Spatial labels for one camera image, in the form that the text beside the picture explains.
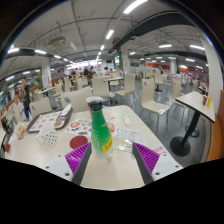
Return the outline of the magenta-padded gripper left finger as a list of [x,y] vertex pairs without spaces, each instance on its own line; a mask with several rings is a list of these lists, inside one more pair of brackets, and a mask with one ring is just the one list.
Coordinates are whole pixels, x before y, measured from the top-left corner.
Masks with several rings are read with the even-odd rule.
[[91,153],[91,144],[84,144],[66,155],[57,155],[45,165],[44,169],[80,185]]

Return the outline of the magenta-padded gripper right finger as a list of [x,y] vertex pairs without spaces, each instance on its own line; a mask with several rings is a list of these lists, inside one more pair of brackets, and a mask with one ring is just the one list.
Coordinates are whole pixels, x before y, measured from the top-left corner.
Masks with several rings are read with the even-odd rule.
[[145,185],[182,169],[163,145],[150,149],[134,142],[132,153]]

